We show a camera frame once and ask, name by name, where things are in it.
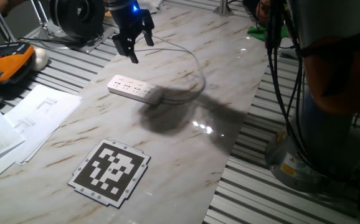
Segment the marble table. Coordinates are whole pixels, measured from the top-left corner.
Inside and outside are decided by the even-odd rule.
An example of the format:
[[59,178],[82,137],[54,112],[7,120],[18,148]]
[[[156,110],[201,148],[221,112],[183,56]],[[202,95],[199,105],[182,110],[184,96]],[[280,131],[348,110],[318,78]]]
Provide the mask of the marble table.
[[[137,52],[140,63],[116,56],[79,93],[80,107],[24,166],[0,175],[0,223],[202,223],[229,153],[267,66],[253,22],[163,7],[154,35],[192,50],[207,77],[201,96],[185,105],[148,106],[108,92],[121,74],[165,86],[168,95],[201,85],[193,57],[168,50]],[[176,49],[155,39],[154,49]],[[149,49],[144,41],[136,49]],[[120,209],[67,185],[103,138],[151,156],[148,169]]]

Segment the black cable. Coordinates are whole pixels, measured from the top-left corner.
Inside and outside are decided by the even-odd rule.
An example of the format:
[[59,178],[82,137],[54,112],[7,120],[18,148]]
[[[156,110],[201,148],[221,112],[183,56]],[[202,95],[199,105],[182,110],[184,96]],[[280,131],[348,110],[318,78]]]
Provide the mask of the black cable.
[[55,43],[55,44],[65,44],[65,45],[87,45],[87,46],[93,46],[95,45],[98,41],[102,40],[104,38],[103,34],[98,34],[98,36],[96,38],[94,38],[93,40],[89,40],[87,42],[67,42],[67,41],[61,41],[61,40],[49,40],[49,39],[37,39],[37,38],[25,38],[25,37],[21,37],[18,38],[19,40],[26,40],[26,41],[35,41],[35,42],[48,42],[48,43]]
[[278,46],[278,48],[281,48],[281,49],[294,49],[295,46],[291,46],[291,47],[281,47],[281,46]]
[[[267,51],[268,51],[268,61],[269,61],[269,66],[270,66],[270,70],[272,71],[272,77],[273,77],[273,84],[274,84],[274,88],[275,88],[275,93],[276,93],[276,97],[277,97],[277,100],[278,100],[278,104],[280,105],[280,109],[282,111],[282,114],[285,118],[285,122],[286,122],[286,129],[287,129],[287,132],[289,133],[290,137],[292,138],[294,144],[296,145],[296,148],[297,148],[297,154],[298,156],[300,157],[300,159],[306,164],[308,165],[309,167],[311,167],[312,169],[316,170],[317,172],[319,172],[321,175],[324,175],[324,176],[327,176],[328,178],[330,179],[333,179],[333,180],[336,180],[336,181],[339,181],[339,182],[347,182],[350,178],[347,178],[347,179],[343,179],[343,178],[339,178],[337,176],[335,176],[334,174],[328,172],[327,170],[324,170],[320,167],[316,167],[314,166],[313,163],[312,164],[312,161],[314,161],[310,155],[307,153],[307,150],[306,150],[306,143],[303,141],[302,144],[301,142],[299,142],[291,124],[290,124],[290,121],[288,119],[288,116],[287,116],[287,112],[285,112],[285,107],[284,107],[284,103],[283,103],[283,100],[282,100],[282,96],[281,96],[281,93],[280,93],[280,89],[279,89],[279,84],[278,84],[278,74],[277,74],[277,47],[278,47],[278,38],[280,38],[278,35],[280,35],[280,33],[277,31],[277,32],[274,32],[272,30],[270,30],[271,28],[273,27],[276,27],[276,26],[279,26],[280,24],[275,24],[273,23],[273,20],[275,20],[276,22],[280,23],[279,21],[279,18],[278,18],[278,15],[275,15],[275,13],[278,13],[277,12],[273,12],[272,11],[272,7],[270,8],[270,20],[269,20],[269,23],[268,24],[268,43],[267,43]],[[288,17],[288,15],[285,15],[285,10],[284,8],[282,9],[283,11],[283,14],[284,16],[286,17],[285,21],[286,21],[286,24],[290,24],[290,18]],[[296,34],[295,34],[295,30],[291,30],[292,31],[292,37],[296,37]],[[302,85],[302,68],[301,68],[301,56],[300,56],[300,48],[299,48],[299,45],[297,43],[297,41],[295,39],[292,39],[293,43],[294,43],[294,46],[296,47],[296,52],[298,54],[298,61],[299,61],[299,69],[298,69],[298,76],[297,76],[297,80],[296,80],[296,83],[295,83],[295,86],[297,86],[298,88],[298,98],[296,99],[297,101],[300,101],[300,92],[301,92],[301,85]],[[272,61],[272,53],[273,53],[273,50],[274,50],[274,65],[273,65],[273,61]],[[298,119],[298,116],[299,116],[299,102],[297,102],[297,107],[296,107],[296,115],[297,115],[297,121],[299,121]],[[298,133],[300,134],[300,137],[301,137],[301,140],[303,140],[303,136],[301,136],[301,129],[300,129],[300,123],[297,122],[297,128],[298,128]]]
[[233,3],[233,2],[242,2],[241,0],[231,0],[231,1],[229,1],[227,4],[231,4],[231,3]]

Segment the electrical outlet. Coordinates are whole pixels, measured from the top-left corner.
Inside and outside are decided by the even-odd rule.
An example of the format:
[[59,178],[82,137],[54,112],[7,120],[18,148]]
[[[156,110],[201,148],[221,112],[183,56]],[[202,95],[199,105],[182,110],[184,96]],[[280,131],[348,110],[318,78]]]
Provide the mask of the electrical outlet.
[[108,91],[143,103],[156,105],[162,97],[163,88],[132,78],[115,75],[107,85]]

